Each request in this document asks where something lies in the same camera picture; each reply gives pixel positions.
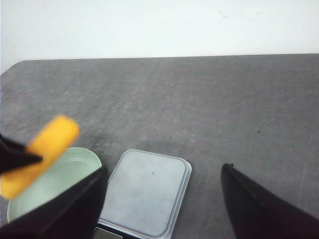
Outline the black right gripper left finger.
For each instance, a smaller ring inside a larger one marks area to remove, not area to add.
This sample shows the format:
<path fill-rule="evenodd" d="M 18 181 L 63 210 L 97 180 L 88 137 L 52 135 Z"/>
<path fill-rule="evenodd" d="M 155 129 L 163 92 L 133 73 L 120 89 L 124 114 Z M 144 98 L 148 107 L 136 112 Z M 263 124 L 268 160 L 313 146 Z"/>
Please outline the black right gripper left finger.
<path fill-rule="evenodd" d="M 108 170 L 99 168 L 53 200 L 8 223 L 2 239 L 90 239 L 103 208 Z"/>

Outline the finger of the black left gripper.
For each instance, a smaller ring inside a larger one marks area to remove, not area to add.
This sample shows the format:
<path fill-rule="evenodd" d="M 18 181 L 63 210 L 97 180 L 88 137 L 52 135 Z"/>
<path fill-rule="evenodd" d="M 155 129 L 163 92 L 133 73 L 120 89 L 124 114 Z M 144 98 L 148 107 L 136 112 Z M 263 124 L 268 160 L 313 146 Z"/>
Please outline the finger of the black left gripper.
<path fill-rule="evenodd" d="M 26 146 L 0 135 L 0 173 L 39 163 L 42 157 L 26 151 Z"/>

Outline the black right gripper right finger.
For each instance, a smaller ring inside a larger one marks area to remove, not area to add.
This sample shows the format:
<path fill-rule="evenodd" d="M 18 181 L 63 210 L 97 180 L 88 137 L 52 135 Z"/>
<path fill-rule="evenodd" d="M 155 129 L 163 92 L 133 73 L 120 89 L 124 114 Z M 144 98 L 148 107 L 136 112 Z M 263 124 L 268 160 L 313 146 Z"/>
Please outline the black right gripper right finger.
<path fill-rule="evenodd" d="M 317 239 L 317 218 L 253 181 L 232 164 L 221 169 L 226 210 L 238 239 Z"/>

